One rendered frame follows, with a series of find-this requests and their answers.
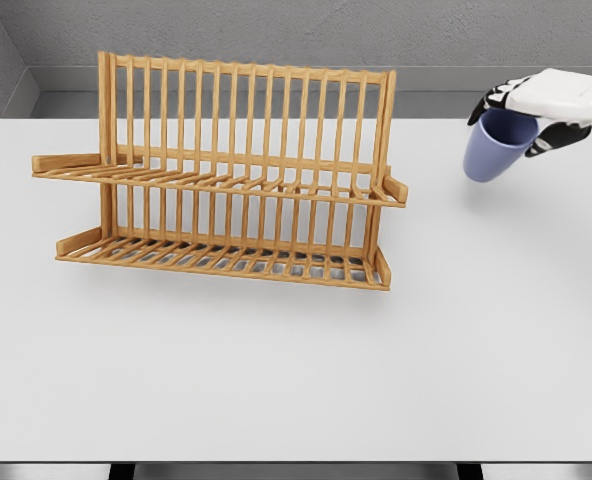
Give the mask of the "blue cup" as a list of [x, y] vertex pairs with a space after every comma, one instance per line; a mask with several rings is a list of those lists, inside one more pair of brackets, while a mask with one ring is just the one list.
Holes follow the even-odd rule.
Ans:
[[534, 117], [489, 109], [470, 135], [463, 161], [466, 176], [477, 182], [496, 178], [525, 153], [538, 133]]

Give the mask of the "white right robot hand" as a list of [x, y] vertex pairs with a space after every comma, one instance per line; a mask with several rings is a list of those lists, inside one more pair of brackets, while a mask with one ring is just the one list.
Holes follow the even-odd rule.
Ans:
[[525, 152], [528, 158], [577, 143], [592, 130], [592, 75], [553, 68], [508, 80], [488, 90], [473, 109], [475, 124], [491, 108], [553, 121]]

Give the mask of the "wooden two-tier dish rack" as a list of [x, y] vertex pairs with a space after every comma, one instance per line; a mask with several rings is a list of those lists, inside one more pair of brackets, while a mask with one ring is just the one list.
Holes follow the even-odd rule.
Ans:
[[386, 290], [394, 71], [98, 56], [99, 149], [37, 178], [100, 189], [62, 261]]

